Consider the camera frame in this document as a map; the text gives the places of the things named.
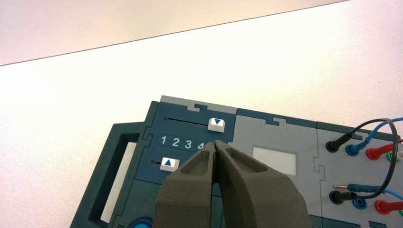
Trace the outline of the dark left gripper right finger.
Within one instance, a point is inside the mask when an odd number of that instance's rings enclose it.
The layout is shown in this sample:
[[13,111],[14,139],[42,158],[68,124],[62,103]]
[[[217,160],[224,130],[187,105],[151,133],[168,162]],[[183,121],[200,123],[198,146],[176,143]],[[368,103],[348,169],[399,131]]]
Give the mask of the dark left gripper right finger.
[[310,228],[304,198],[285,174],[215,142],[216,182],[228,228]]

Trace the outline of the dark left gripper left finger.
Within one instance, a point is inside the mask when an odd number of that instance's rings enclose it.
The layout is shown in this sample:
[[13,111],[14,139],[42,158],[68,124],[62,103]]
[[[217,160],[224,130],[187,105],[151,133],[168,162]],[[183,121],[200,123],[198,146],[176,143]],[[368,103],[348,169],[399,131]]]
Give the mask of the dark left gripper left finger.
[[155,203],[154,228],[208,228],[216,148],[207,143],[164,180]]

